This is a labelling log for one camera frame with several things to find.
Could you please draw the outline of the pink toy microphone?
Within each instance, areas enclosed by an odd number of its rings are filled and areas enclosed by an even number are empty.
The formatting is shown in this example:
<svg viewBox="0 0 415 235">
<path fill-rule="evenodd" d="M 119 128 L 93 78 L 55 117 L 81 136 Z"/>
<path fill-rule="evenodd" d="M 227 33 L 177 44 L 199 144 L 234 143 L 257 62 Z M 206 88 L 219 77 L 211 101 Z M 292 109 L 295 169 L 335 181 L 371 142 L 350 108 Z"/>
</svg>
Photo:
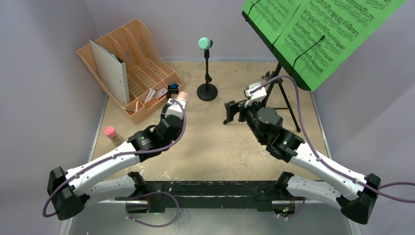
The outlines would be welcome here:
<svg viewBox="0 0 415 235">
<path fill-rule="evenodd" d="M 179 94 L 176 97 L 177 100 L 181 100 L 183 102 L 188 102 L 189 94 L 186 92 L 179 92 Z"/>
</svg>

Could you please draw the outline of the black mic stand with green mic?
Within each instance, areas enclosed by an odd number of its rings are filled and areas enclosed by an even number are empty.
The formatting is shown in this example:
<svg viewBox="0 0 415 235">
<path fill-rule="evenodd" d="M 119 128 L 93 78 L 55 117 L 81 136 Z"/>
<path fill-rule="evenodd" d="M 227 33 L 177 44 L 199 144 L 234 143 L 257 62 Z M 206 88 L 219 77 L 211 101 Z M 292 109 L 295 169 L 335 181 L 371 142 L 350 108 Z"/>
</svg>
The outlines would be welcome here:
<svg viewBox="0 0 415 235">
<path fill-rule="evenodd" d="M 197 96 L 202 101 L 212 101 L 218 95 L 218 90 L 216 86 L 211 84 L 212 78 L 209 74 L 209 58 L 210 52 L 209 50 L 204 50 L 204 58 L 205 58 L 205 66 L 206 66 L 206 74 L 205 74 L 205 82 L 201 84 L 197 89 Z"/>
</svg>

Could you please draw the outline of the mint green toy microphone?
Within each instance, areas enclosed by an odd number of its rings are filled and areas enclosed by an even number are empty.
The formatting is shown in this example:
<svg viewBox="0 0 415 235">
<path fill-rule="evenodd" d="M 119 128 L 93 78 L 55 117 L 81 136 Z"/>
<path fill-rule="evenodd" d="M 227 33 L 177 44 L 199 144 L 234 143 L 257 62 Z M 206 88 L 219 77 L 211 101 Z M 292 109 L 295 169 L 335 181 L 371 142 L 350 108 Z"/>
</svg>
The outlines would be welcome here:
<svg viewBox="0 0 415 235">
<path fill-rule="evenodd" d="M 212 47 L 213 41 L 207 37 L 202 37 L 198 41 L 198 47 L 201 50 L 209 50 Z"/>
</svg>

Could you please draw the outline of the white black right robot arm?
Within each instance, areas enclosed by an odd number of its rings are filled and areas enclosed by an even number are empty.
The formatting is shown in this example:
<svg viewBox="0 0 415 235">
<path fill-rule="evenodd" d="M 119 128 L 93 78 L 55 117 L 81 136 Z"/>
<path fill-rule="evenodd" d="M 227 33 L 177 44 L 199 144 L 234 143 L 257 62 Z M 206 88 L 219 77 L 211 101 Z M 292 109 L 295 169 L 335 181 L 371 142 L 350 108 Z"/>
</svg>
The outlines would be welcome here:
<svg viewBox="0 0 415 235">
<path fill-rule="evenodd" d="M 377 200 L 374 189 L 380 178 L 371 173 L 364 175 L 350 170 L 316 150 L 295 133 L 283 128 L 283 118 L 274 108 L 257 104 L 246 106 L 247 101 L 225 103 L 227 124 L 236 114 L 239 122 L 246 122 L 256 140 L 276 159 L 299 166 L 319 177 L 307 180 L 294 174 L 283 173 L 275 185 L 276 196 L 287 199 L 298 196 L 320 201 L 339 209 L 348 219 L 366 225 Z"/>
</svg>

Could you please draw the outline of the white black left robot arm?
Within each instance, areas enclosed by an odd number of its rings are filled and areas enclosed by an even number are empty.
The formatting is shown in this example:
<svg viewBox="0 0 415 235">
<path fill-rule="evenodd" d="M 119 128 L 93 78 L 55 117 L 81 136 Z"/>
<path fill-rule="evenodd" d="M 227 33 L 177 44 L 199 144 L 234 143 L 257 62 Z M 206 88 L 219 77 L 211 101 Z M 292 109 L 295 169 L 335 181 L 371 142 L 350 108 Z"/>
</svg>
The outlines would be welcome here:
<svg viewBox="0 0 415 235">
<path fill-rule="evenodd" d="M 140 200 L 146 194 L 142 177 L 136 172 L 116 180 L 106 178 L 122 169 L 160 155 L 178 143 L 186 128 L 185 107 L 189 94 L 179 92 L 164 106 L 158 124 L 134 133 L 114 150 L 84 165 L 49 173 L 49 195 L 43 217 L 57 216 L 61 221 L 78 215 L 88 204 L 108 198 Z"/>
</svg>

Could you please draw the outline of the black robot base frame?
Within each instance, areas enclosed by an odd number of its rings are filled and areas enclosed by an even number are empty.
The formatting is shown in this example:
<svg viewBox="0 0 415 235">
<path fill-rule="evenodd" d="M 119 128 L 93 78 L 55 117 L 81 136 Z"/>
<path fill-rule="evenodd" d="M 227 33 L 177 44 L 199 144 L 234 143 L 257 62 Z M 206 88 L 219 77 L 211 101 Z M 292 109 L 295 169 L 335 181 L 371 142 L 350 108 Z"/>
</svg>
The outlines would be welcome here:
<svg viewBox="0 0 415 235">
<path fill-rule="evenodd" d="M 282 206 L 302 203 L 280 181 L 146 181 L 132 195 L 116 200 L 147 204 L 148 212 L 181 209 L 255 209 L 258 212 L 282 212 Z"/>
</svg>

